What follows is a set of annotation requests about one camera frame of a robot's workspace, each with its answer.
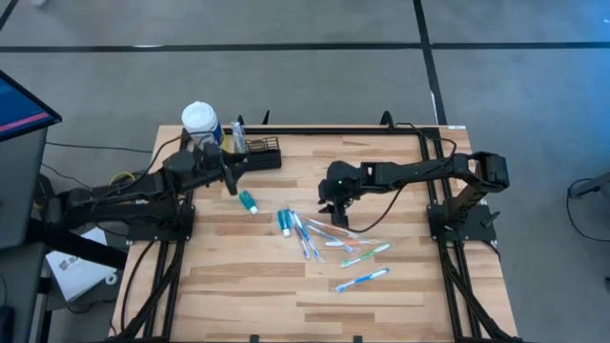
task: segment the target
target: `floor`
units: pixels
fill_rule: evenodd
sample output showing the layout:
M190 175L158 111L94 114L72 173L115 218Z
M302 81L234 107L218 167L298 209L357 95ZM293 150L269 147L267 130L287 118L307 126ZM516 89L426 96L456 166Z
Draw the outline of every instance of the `floor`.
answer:
M182 109L197 99L212 103L224 123L238 115L259 123L270 110L275 124L372 124L387 110L397 121L465 125L475 149L508 159L511 187L488 201L502 213L501 262L520 336L608 340L610 293L603 281L610 245L579 236L565 210L573 180L610 169L607 1L50 0L38 9L27 0L0 0L0 6L8 9L0 17L0 68L64 116L50 129L53 142L149 149L157 126L180 123ZM356 48L270 48L306 42ZM359 44L372 42L383 42L381 50ZM254 46L210 46L240 44ZM91 185L142 169L149 159L50 146L44 158ZM75 186L43 172L59 189ZM583 231L610 238L610 212L600 196L571 206ZM57 312L50 341L102 339L112 307Z

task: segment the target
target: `small toothpaste tube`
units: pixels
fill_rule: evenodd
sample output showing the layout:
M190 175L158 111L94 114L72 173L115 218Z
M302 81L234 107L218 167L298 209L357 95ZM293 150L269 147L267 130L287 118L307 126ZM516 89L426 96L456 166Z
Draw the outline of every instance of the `small toothpaste tube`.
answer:
M290 237L290 228L293 225L290 210L279 210L277 212L277 221L279 222L279 230L282 231L284 237Z
M239 200L244 204L244 207L250 211L251 214L257 214L258 208L256 207L256 202L252 198L252 195L248 191L243 191L239 194Z

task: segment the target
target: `black basket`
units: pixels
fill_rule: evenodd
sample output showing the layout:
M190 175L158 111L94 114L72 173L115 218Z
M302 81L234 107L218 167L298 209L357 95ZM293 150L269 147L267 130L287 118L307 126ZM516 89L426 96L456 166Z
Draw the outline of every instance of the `black basket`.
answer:
M279 149L277 137L246 140L248 162L246 172L280 169L282 167L282 152Z

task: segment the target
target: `white container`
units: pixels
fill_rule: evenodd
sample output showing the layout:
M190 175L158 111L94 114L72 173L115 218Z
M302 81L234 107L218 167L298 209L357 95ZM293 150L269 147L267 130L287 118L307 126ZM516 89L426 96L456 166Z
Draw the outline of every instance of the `white container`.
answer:
M200 149L204 143L222 144L224 133L212 106L195 101L182 111L182 124Z

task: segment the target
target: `yellow cable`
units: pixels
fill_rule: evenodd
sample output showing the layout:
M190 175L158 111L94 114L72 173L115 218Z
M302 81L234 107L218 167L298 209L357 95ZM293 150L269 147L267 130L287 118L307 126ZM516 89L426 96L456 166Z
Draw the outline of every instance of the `yellow cable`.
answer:
M127 171L123 171L123 172L120 172L120 173L118 173L117 175L115 175L115 176L112 178L111 182L108 184L108 186L112 186L112 184L114 183L114 181L116 181L116 180L117 180L119 177L123 177L123 176L128 176L128 177L130 177L130 178L131 178L133 181L135 181L135 176L133 176L133 174L132 174L132 173L127 172Z

